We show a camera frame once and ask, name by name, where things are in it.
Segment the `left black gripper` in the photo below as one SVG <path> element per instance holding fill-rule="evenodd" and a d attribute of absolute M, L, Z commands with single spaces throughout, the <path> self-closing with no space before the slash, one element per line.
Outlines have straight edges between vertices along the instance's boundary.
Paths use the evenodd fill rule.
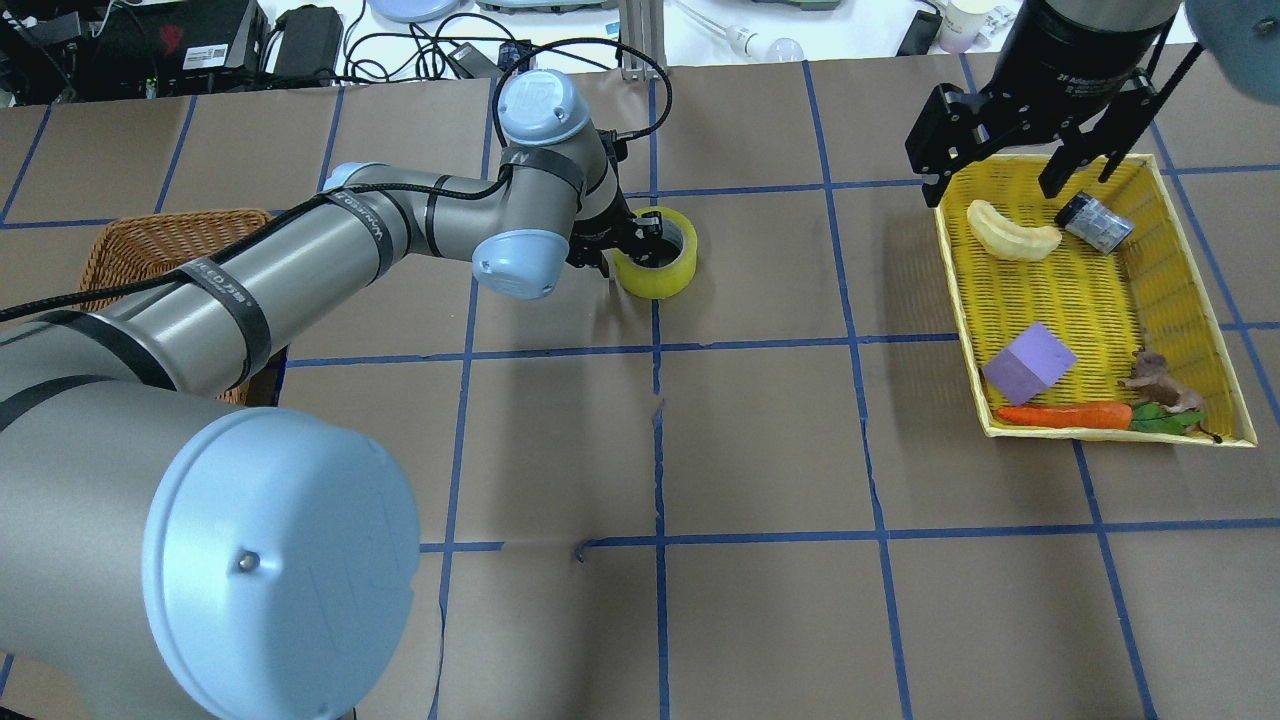
<path fill-rule="evenodd" d="M 568 265 L 598 269 L 609 281 L 611 250 L 623 250 L 631 263 L 658 263 L 663 258 L 662 219 L 636 218 L 627 199 L 616 195 L 603 211 L 573 223 L 568 243 Z"/>

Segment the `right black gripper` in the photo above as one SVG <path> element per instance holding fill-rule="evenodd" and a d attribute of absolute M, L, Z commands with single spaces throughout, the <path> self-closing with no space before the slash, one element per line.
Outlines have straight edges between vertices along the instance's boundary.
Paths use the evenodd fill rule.
<path fill-rule="evenodd" d="M 925 205 L 937 208 L 960 170 L 1000 149 L 1062 143 L 1038 178 L 1047 199 L 1098 158 L 1107 182 L 1204 53 L 1193 44 L 1161 87 L 1139 67 L 1179 5 L 1024 3 L 986 87 L 934 86 L 908 133 Z"/>

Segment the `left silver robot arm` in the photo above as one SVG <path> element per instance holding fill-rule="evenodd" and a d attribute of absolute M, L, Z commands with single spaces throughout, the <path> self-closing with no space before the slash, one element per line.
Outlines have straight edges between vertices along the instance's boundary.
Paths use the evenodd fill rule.
<path fill-rule="evenodd" d="M 3 651 L 95 717 L 339 719 L 390 664 L 420 521 L 365 434 L 221 395 L 420 254 L 544 299 L 584 251 L 653 242 L 627 135 L 558 70 L 492 97 L 494 179 L 338 165 L 241 242 L 154 282 L 14 307 L 3 334 Z"/>

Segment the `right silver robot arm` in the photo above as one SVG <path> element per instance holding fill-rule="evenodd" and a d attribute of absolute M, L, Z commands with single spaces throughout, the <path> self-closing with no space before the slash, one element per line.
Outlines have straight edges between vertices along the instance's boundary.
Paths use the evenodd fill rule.
<path fill-rule="evenodd" d="M 1107 182 L 1204 53 L 1238 92 L 1276 104 L 1277 18 L 1275 1 L 1024 3 L 988 83 L 937 85 L 906 137 L 925 205 L 1010 147 L 1055 145 L 1047 199 L 1097 159 Z"/>

